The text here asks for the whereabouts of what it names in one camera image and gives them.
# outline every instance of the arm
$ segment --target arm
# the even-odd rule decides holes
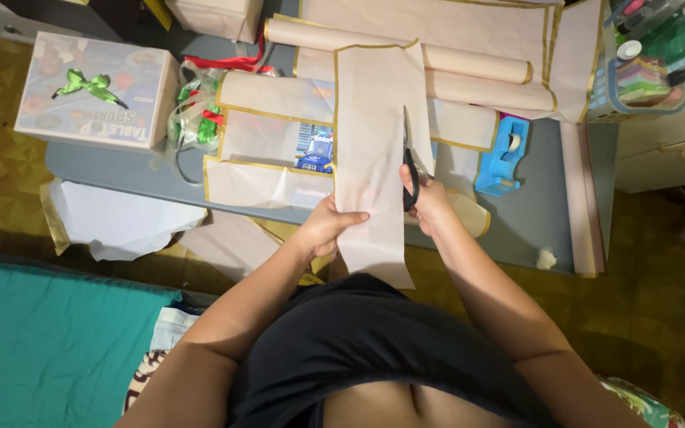
[[[408,189],[408,168],[401,167]],[[461,224],[438,181],[420,180],[409,214],[431,236],[472,322],[511,358],[559,423],[567,427],[641,427],[642,418],[604,389],[546,312]]]
[[[223,426],[234,372],[309,262],[334,250],[343,229],[368,218],[337,212],[333,194],[322,200],[290,239],[188,329],[115,426]]]

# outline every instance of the teal cushion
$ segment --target teal cushion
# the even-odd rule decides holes
[[[0,264],[0,426],[119,417],[155,321],[181,292]]]

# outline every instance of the blue tape dispenser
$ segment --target blue tape dispenser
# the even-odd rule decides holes
[[[525,154],[529,128],[530,122],[518,117],[501,119],[493,151],[482,153],[480,158],[475,191],[499,197],[519,189],[520,182],[514,179],[515,168]]]

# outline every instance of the wrapped gift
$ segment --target wrapped gift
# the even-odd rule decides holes
[[[14,129],[47,141],[162,150],[178,68],[166,50],[39,32]]]
[[[166,0],[165,4],[187,30],[255,43],[263,0]]]

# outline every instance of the green ribbon bow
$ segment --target green ribbon bow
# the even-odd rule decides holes
[[[97,77],[88,81],[84,78],[84,73],[82,73],[81,70],[69,69],[68,82],[68,84],[58,89],[57,92],[52,95],[52,100],[55,99],[57,95],[71,94],[76,91],[81,91],[81,89],[86,89],[90,94],[100,100],[118,104],[120,107],[128,110],[126,103],[120,101],[119,97],[116,97],[112,92],[105,89],[109,86],[108,75],[97,75]]]

